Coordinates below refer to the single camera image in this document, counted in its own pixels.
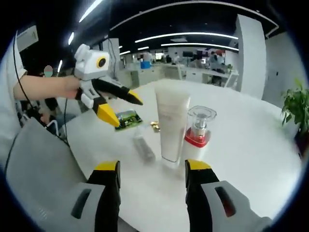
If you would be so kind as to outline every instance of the white tube bottle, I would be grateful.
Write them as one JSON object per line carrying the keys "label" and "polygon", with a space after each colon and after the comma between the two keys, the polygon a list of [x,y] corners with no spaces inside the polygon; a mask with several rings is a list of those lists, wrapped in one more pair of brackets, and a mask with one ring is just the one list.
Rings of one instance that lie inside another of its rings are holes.
{"label": "white tube bottle", "polygon": [[165,87],[156,87],[155,94],[160,126],[161,155],[170,162],[176,162],[182,150],[190,95]]}

